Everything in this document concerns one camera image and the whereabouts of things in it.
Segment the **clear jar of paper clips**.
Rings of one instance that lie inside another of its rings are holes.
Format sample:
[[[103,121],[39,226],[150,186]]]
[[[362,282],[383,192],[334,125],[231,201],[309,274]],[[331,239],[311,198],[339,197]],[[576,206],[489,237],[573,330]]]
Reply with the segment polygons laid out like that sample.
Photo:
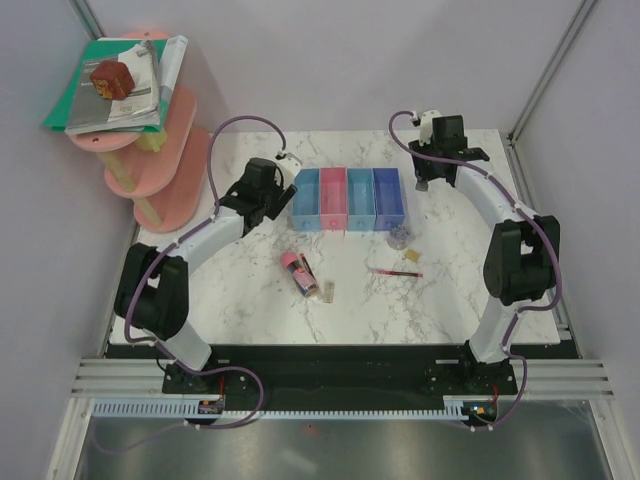
[[[388,232],[387,244],[394,250],[405,250],[412,239],[413,231],[408,225],[396,225]]]

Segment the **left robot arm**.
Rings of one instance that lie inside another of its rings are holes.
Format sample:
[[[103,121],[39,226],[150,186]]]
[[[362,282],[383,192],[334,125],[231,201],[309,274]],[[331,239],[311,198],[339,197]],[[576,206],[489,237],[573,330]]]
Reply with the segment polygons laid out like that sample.
[[[127,252],[114,312],[124,319],[127,342],[152,342],[185,369],[185,382],[208,393],[219,382],[212,349],[188,320],[191,276],[216,253],[274,220],[294,197],[302,170],[292,154],[252,158],[212,213],[164,247],[136,243]]]

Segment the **pink glue stick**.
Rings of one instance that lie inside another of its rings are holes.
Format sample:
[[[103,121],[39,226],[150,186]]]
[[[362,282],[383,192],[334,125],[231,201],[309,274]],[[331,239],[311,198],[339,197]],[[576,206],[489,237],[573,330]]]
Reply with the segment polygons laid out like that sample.
[[[296,284],[301,287],[306,287],[306,269],[303,267],[298,256],[292,252],[286,252],[281,255],[282,266],[291,274]]]

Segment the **pink drawer box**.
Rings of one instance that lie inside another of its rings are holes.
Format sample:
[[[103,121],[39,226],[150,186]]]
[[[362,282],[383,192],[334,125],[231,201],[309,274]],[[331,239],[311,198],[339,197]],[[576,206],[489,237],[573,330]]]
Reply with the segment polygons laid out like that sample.
[[[345,167],[320,170],[320,221],[323,230],[346,230],[348,223]]]

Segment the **purple drawer box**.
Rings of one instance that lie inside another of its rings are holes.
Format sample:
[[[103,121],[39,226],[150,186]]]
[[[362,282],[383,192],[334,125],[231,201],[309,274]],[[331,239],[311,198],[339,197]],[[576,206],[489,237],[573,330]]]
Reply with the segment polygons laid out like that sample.
[[[375,231],[389,231],[405,222],[404,194],[397,168],[374,168]]]

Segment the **sky blue drawer box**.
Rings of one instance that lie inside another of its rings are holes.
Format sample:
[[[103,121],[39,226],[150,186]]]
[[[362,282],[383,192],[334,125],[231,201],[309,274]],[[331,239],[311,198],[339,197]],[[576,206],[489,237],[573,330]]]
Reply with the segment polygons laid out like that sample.
[[[372,231],[376,221],[374,175],[371,168],[347,169],[348,231]]]

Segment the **pink tiered shelf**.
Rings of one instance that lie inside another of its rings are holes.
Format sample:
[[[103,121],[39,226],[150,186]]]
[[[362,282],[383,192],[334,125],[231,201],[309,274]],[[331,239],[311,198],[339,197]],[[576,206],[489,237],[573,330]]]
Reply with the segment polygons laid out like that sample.
[[[101,131],[68,135],[97,155],[110,190],[133,203],[135,220],[166,233],[194,215],[205,173],[207,132],[195,126],[196,96],[176,82],[164,127],[158,133]]]

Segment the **small clear ruler case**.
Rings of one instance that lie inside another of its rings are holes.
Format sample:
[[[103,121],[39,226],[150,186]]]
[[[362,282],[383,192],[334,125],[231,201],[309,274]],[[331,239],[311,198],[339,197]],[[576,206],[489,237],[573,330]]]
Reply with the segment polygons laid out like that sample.
[[[326,281],[323,290],[323,300],[325,303],[332,303],[334,299],[335,283]]]

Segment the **yellow eraser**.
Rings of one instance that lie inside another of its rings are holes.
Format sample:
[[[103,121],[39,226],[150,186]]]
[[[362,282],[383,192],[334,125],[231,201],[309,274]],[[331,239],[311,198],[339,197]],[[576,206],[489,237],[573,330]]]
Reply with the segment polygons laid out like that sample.
[[[417,262],[420,258],[420,254],[414,250],[407,250],[405,257],[413,262]]]

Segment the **red pen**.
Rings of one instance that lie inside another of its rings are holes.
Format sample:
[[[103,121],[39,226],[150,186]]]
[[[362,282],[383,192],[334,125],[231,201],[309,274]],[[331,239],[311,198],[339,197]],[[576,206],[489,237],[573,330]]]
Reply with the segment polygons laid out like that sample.
[[[368,268],[368,271],[377,274],[377,275],[385,275],[385,276],[399,276],[399,277],[409,277],[409,278],[423,278],[423,274],[419,272],[409,272],[409,271],[396,271],[396,270],[386,270],[380,268]]]

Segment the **red brown cube box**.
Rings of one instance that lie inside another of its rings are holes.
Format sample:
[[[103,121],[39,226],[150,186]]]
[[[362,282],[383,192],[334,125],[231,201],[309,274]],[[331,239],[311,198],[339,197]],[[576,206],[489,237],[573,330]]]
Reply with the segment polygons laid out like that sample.
[[[135,86],[127,65],[119,61],[100,62],[90,74],[90,80],[98,95],[107,100],[124,100]]]

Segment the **grey manual booklet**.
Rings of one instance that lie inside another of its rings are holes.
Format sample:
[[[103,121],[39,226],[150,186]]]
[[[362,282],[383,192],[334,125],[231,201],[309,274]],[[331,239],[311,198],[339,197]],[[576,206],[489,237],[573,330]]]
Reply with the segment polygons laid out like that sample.
[[[160,123],[157,102],[153,96],[130,94],[121,101],[101,98],[94,88],[90,74],[105,60],[123,62],[121,54],[132,53],[131,49],[118,55],[107,56],[83,63],[74,92],[71,110],[65,127],[69,135],[90,132],[157,126]]]

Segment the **green folder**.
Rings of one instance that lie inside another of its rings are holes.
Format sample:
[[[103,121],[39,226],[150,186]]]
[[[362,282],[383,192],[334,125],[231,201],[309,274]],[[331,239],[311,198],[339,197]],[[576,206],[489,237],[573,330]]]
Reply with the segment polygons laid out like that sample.
[[[135,42],[133,40],[127,40],[124,38],[102,38],[89,42],[81,55],[80,61],[76,66],[74,73],[72,74],[69,84],[44,120],[43,125],[53,131],[61,131],[66,133],[65,127],[71,110],[74,92],[76,90],[83,63],[88,60],[95,60],[107,56],[118,55],[133,48],[134,45]],[[158,133],[164,127],[168,110],[166,111],[166,114],[164,116],[160,115],[160,123],[157,126],[146,126],[136,130],[127,128],[106,131]]]

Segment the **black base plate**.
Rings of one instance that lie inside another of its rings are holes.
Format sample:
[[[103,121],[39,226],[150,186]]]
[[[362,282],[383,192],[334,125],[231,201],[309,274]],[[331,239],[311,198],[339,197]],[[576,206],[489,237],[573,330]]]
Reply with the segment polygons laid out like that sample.
[[[515,357],[486,370],[473,367],[461,345],[268,346],[219,345],[207,367],[233,366],[206,377],[165,369],[165,394],[221,394],[251,410],[441,407],[449,395],[506,398],[515,370],[537,360],[568,362],[575,345],[516,345]]]

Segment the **aluminium rail frame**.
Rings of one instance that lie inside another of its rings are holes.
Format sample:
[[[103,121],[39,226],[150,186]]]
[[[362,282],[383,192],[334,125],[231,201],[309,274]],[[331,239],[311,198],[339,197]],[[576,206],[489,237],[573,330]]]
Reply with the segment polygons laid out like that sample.
[[[198,271],[191,312],[197,330],[219,345],[413,346],[461,345],[479,322],[489,296],[482,281],[485,227],[462,240],[447,226],[429,227],[418,248],[423,278],[377,275],[368,268],[404,268],[382,232],[299,233],[269,223],[226,248]],[[319,291],[305,298],[282,266],[286,252],[301,257]],[[335,283],[325,303],[326,281]],[[518,317],[516,345],[574,343],[549,296]],[[516,368],[516,393],[501,398],[449,395],[445,400],[501,404],[496,427],[467,432],[469,445],[454,461],[494,478],[513,466],[518,479],[616,479],[609,439],[613,393],[603,364],[579,355],[568,362],[537,360]],[[221,394],[165,394],[166,362],[154,364],[150,346],[115,342],[84,359],[74,381],[77,400],[198,399]]]

